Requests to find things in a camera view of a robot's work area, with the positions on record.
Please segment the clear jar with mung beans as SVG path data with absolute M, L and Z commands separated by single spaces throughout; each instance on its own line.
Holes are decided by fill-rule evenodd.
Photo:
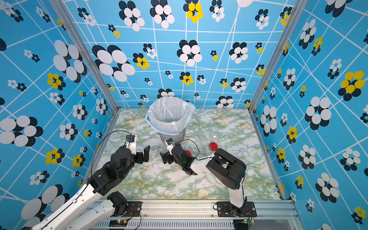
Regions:
M 216 126 L 209 126 L 210 143 L 217 143 L 220 138 L 219 129 Z

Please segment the red knobbed jar lid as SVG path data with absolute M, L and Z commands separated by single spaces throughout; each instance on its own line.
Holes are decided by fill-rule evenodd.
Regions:
M 189 150 L 185 150 L 185 153 L 189 156 L 189 157 L 192 157 L 192 154 Z

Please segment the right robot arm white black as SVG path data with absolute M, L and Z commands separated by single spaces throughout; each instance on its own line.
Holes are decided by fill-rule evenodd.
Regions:
M 237 217 L 245 214 L 247 197 L 243 188 L 246 175 L 244 162 L 221 148 L 202 159 L 188 155 L 180 144 L 170 144 L 167 149 L 166 153 L 160 153 L 164 164 L 176 163 L 189 176 L 212 173 L 229 190 L 228 211 Z

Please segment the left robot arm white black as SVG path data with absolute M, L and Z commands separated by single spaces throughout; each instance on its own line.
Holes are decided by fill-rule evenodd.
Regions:
M 127 146 L 121 146 L 72 198 L 31 229 L 87 230 L 113 215 L 133 217 L 136 211 L 128 206 L 127 199 L 111 190 L 127 177 L 135 164 L 148 162 L 149 154 L 149 146 L 136 154 Z

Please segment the grey trash bin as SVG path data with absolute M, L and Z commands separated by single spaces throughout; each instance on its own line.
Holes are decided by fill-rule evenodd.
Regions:
M 159 133 L 160 139 L 162 140 L 163 153 L 166 153 L 168 151 L 167 145 L 166 145 L 167 139 L 172 139 L 174 143 L 178 143 L 185 138 L 185 135 L 186 135 L 186 129 L 184 129 L 181 133 L 176 134 L 176 135 L 167 135 L 167 134 Z

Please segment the white plastic bin liner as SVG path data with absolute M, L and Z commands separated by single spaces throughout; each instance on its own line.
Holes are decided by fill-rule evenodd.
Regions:
M 145 119 L 157 132 L 176 135 L 191 123 L 195 110 L 195 105 L 180 98 L 161 97 L 150 105 Z

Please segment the left circuit board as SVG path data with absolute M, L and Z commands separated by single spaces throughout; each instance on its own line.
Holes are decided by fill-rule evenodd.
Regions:
M 111 219 L 109 222 L 109 229 L 125 229 L 128 226 L 127 219 Z

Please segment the circuit board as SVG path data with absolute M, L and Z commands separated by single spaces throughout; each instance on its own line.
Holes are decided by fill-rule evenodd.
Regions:
M 254 224 L 252 219 L 234 219 L 234 229 L 235 230 L 250 230 L 251 225 Z
M 128 226 L 127 219 L 111 219 L 109 222 L 109 229 L 125 229 Z

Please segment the right circuit board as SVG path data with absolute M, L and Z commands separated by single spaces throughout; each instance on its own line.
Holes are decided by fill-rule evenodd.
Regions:
M 234 219 L 234 229 L 235 230 L 250 230 L 251 225 L 254 224 L 252 219 Z

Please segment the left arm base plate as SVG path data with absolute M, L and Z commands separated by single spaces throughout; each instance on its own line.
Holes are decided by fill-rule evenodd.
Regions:
M 139 217 L 143 202 L 128 201 L 118 205 L 114 215 L 117 217 Z

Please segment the aluminium front rail frame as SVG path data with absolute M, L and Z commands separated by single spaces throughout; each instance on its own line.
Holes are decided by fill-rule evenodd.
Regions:
M 255 200 L 257 217 L 219 217 L 217 200 L 142 200 L 139 217 L 105 218 L 88 230 L 234 230 L 234 219 L 252 219 L 250 230 L 303 230 L 293 202 Z M 127 219 L 125 229 L 109 229 L 111 219 Z

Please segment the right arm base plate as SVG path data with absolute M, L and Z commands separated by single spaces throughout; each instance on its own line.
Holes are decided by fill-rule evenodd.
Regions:
M 219 217 L 240 217 L 240 218 L 252 218 L 257 217 L 257 212 L 254 202 L 245 202 L 241 208 L 236 207 L 229 201 L 217 202 L 215 210 L 218 212 Z

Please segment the left aluminium corner post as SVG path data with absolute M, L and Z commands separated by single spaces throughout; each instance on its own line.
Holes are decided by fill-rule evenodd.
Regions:
M 57 15 L 60 17 L 62 22 L 66 25 L 68 34 L 70 35 L 71 39 L 73 40 L 74 44 L 76 45 L 77 49 L 79 50 L 83 60 L 86 63 L 87 68 L 90 70 L 92 76 L 95 78 L 96 83 L 104 93 L 107 101 L 112 106 L 112 109 L 115 113 L 119 111 L 119 107 L 113 98 L 112 93 L 106 87 L 106 82 L 102 77 L 101 73 L 99 72 L 92 56 L 89 54 L 89 50 L 87 49 L 85 43 L 82 40 L 80 32 L 77 30 L 77 27 L 72 22 L 70 14 L 67 12 L 67 8 L 63 4 L 63 1 L 50 1 L 54 10 L 56 11 Z

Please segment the aluminium corner post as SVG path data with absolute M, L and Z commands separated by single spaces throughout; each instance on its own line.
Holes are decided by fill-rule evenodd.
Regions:
M 92 56 L 89 54 L 89 50 L 87 49 L 85 43 L 82 40 L 80 32 L 77 30 L 77 27 L 72 22 L 70 14 L 67 12 L 67 8 L 63 4 L 63 1 L 50 1 L 54 10 L 56 11 L 57 15 L 60 17 L 62 22 L 66 25 L 68 34 L 70 35 L 71 39 L 73 40 L 74 44 L 76 45 L 77 49 L 79 50 L 83 60 L 86 63 L 87 68 L 90 70 L 92 76 L 95 78 L 96 83 L 104 93 L 107 101 L 112 106 L 112 109 L 115 113 L 119 111 L 119 107 L 113 98 L 112 93 L 106 87 L 106 82 L 102 77 L 101 73 L 99 72 Z
M 283 30 L 279 41 L 277 42 L 277 45 L 270 57 L 269 63 L 266 66 L 265 69 L 265 74 L 263 75 L 263 77 L 261 78 L 258 87 L 255 91 L 255 94 L 252 98 L 251 101 L 251 105 L 249 107 L 249 113 L 251 114 L 254 110 L 254 108 L 257 105 L 258 100 L 261 97 L 261 94 L 263 93 L 264 90 L 264 86 L 267 83 L 267 81 L 269 80 L 269 78 L 272 75 L 272 72 L 281 56 L 282 50 L 285 47 L 286 43 L 288 42 L 296 24 L 298 23 L 300 16 L 303 12 L 303 9 L 305 8 L 306 4 L 307 4 L 308 0 L 299 0 L 296 1 L 296 4 L 293 7 L 293 11 L 290 17 L 289 22 L 287 23 L 287 25 L 285 26 L 285 29 Z

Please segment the right aluminium corner post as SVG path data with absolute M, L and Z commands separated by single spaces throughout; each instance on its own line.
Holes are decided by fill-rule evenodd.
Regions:
M 296 1 L 296 4 L 293 7 L 293 11 L 290 17 L 289 22 L 287 23 L 287 25 L 285 26 L 285 29 L 283 30 L 279 41 L 277 42 L 277 45 L 270 57 L 269 63 L 266 66 L 265 69 L 265 74 L 263 75 L 263 77 L 261 78 L 258 87 L 255 91 L 255 94 L 252 98 L 251 101 L 251 105 L 249 107 L 249 113 L 251 114 L 254 110 L 254 108 L 257 105 L 258 100 L 261 97 L 261 94 L 263 93 L 264 90 L 264 86 L 267 83 L 267 81 L 269 80 L 269 78 L 272 75 L 272 72 L 281 56 L 282 50 L 285 47 L 286 43 L 288 42 L 296 24 L 298 23 L 300 16 L 303 12 L 303 9 L 305 8 L 306 4 L 307 4 L 308 0 L 299 0 Z

